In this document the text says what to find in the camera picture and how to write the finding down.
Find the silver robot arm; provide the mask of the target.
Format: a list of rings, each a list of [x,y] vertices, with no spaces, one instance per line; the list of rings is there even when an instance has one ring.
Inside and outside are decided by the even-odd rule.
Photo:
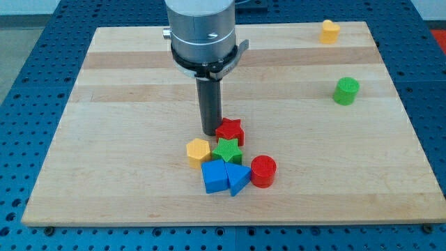
[[[165,0],[171,41],[180,58],[191,63],[213,63],[236,46],[234,0]]]

